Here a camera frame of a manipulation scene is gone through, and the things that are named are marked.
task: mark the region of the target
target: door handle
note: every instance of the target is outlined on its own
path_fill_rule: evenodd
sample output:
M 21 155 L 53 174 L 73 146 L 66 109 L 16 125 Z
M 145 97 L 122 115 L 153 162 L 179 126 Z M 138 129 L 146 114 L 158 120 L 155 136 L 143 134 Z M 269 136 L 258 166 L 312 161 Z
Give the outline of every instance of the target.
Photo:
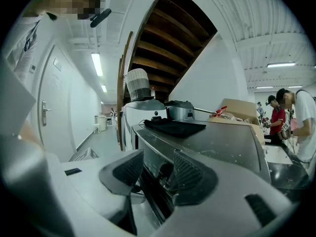
M 42 101 L 41 103 L 41 117 L 42 117 L 42 123 L 43 126 L 47 125 L 47 120 L 46 120 L 46 112 L 51 112 L 52 110 L 46 109 L 46 102 Z

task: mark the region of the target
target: corrugated ceiling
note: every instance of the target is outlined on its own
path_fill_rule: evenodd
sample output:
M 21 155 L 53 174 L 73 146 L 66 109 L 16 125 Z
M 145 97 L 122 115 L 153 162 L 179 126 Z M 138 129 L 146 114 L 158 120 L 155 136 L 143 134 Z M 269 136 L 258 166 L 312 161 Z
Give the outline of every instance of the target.
M 316 54 L 282 0 L 217 0 L 231 30 L 248 87 L 307 86 L 316 81 Z M 286 69 L 269 63 L 295 61 Z

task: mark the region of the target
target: black cap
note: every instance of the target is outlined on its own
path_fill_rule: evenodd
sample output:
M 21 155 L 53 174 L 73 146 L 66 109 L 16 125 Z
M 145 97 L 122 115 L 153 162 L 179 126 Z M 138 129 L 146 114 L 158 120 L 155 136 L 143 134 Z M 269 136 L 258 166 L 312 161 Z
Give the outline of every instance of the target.
M 273 100 L 275 100 L 275 99 L 276 99 L 275 96 L 273 96 L 273 95 L 269 96 L 269 97 L 268 97 L 268 103 L 271 104 L 271 102 L 272 102 Z
M 285 93 L 289 93 L 289 91 L 288 91 L 287 89 L 284 89 L 284 88 L 280 89 L 280 90 L 276 93 L 276 100 L 277 100 L 278 102 L 280 102 L 280 101 L 283 99 Z

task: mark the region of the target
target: white door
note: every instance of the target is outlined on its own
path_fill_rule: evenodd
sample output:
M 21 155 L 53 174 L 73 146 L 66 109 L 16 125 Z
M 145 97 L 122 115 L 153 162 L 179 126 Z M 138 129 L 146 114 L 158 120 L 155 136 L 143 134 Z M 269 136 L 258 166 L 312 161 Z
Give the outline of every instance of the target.
M 61 49 L 55 45 L 39 89 L 40 136 L 46 151 L 56 154 L 60 162 L 69 161 L 75 153 L 69 101 L 73 69 Z

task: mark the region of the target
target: white shirt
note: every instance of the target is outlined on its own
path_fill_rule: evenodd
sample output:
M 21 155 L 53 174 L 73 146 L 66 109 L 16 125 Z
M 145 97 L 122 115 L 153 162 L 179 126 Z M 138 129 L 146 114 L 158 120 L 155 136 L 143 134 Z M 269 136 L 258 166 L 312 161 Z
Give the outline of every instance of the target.
M 2 52 L 4 58 L 8 60 L 13 70 L 18 63 L 28 35 L 41 19 L 42 16 L 22 17 L 11 28 L 11 31 L 7 35 L 2 46 Z
M 316 151 L 316 104 L 313 97 L 306 91 L 298 92 L 295 96 L 295 109 L 298 128 L 304 126 L 303 121 L 312 119 L 312 134 L 300 143 L 297 155 L 300 160 L 309 161 Z
M 32 32 L 41 19 L 42 16 L 20 18 L 12 27 L 2 46 L 4 58 L 22 84 L 26 83 L 36 50 L 37 40 L 33 38 Z M 25 52 L 24 46 L 30 36 L 32 36 L 31 45 Z

